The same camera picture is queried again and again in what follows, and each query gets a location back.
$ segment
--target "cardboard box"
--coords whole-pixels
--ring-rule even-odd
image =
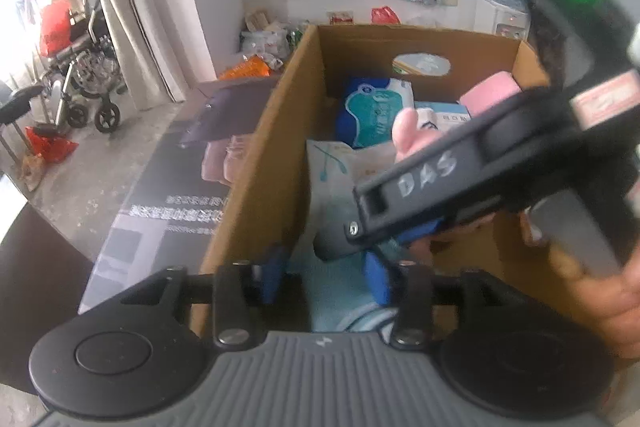
[[[418,52],[449,60],[449,73],[394,73],[397,55]],[[295,244],[308,207],[305,140],[331,127],[335,112],[328,108],[339,106],[335,99],[350,76],[394,76],[411,81],[415,100],[455,102],[498,71],[511,71],[524,89],[548,82],[532,49],[513,39],[412,26],[310,26],[262,114],[201,273],[251,259],[273,243]],[[465,266],[488,270],[563,314],[584,319],[550,269],[547,251],[524,245],[517,216],[500,213],[436,256],[436,267],[446,273]],[[194,331],[203,332],[205,317],[194,311]]]

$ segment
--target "blue and white package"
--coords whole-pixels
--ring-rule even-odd
[[[335,122],[335,136],[354,149],[391,140],[396,115],[414,107],[410,82],[396,78],[354,78]]]
[[[416,102],[418,129],[432,128],[447,132],[471,120],[466,107],[459,103]]]

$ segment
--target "white and red sticker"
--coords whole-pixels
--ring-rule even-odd
[[[640,104],[640,76],[636,70],[620,74],[574,96],[571,105],[585,130]]]

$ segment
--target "red package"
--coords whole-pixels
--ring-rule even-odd
[[[371,9],[372,24],[400,24],[400,19],[396,13],[389,7]]]
[[[60,0],[45,6],[40,13],[40,54],[54,57],[71,45],[71,20],[69,18],[71,4],[68,0]]]
[[[76,150],[78,144],[66,138],[44,138],[38,136],[33,127],[25,127],[27,138],[36,155],[41,155],[46,163],[60,163]]]

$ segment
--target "metal screw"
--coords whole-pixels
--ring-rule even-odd
[[[425,341],[425,334],[415,329],[400,330],[396,333],[396,341],[403,346],[420,346]]]
[[[349,235],[357,235],[360,231],[360,227],[358,226],[356,221],[351,221],[349,223]]]
[[[239,346],[249,340],[249,331],[240,328],[230,328],[218,335],[218,340],[227,346]]]

